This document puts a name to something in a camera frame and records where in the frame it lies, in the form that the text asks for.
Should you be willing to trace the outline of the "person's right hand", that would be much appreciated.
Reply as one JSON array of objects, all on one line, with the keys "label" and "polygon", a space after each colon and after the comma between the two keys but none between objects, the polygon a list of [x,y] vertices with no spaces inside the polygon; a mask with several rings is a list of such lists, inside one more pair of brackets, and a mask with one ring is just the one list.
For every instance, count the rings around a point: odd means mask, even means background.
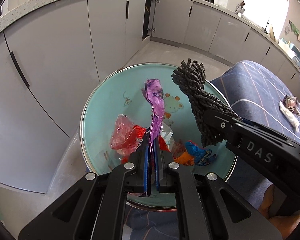
[{"label": "person's right hand", "polygon": [[300,210],[292,215],[278,213],[280,191],[271,184],[265,191],[258,211],[281,233],[282,239],[287,239],[300,223]]}]

